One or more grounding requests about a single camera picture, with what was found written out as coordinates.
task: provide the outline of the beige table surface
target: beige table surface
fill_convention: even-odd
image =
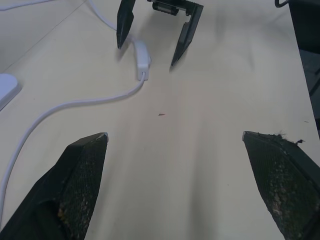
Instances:
[[[116,21],[119,1],[94,2]],[[173,71],[186,18],[136,2],[132,33],[151,54],[149,80],[129,99],[63,110],[38,126],[13,169],[3,224],[68,144],[108,132],[87,240],[284,239],[260,197],[242,134],[303,139],[301,148],[320,164],[289,8],[273,0],[198,2],[205,7],[196,34]],[[0,112],[0,176],[41,113],[136,85],[134,59],[132,46],[119,53],[116,33],[87,2],[34,45],[6,71],[22,91]]]

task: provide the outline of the desk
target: desk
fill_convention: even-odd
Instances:
[[[94,2],[115,22],[116,1]],[[132,33],[152,57],[149,80],[129,99],[63,110],[41,123],[11,174],[3,224],[67,145],[108,132],[86,239],[284,239],[260,197],[242,134],[303,139],[300,147],[320,165],[289,9],[272,0],[198,2],[198,29],[173,71],[185,17],[136,2]],[[116,45],[116,33],[86,2],[7,70],[22,91],[0,112],[0,176],[41,113],[137,84],[133,47],[121,54]]]

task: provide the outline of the table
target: table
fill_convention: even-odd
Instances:
[[[115,21],[119,3],[94,2]],[[39,125],[13,169],[3,224],[67,145],[108,132],[86,239],[284,239],[260,197],[242,134],[303,139],[300,147],[320,165],[289,9],[272,0],[198,2],[204,9],[193,42],[172,71],[186,17],[136,2],[131,29],[152,57],[149,80],[129,99],[63,110]],[[41,113],[137,84],[132,45],[125,52],[116,45],[116,33],[85,2],[7,69],[22,90],[0,112],[0,176]]]

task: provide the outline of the white device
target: white device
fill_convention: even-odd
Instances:
[[[0,74],[0,111],[20,92],[21,88],[16,77]]]

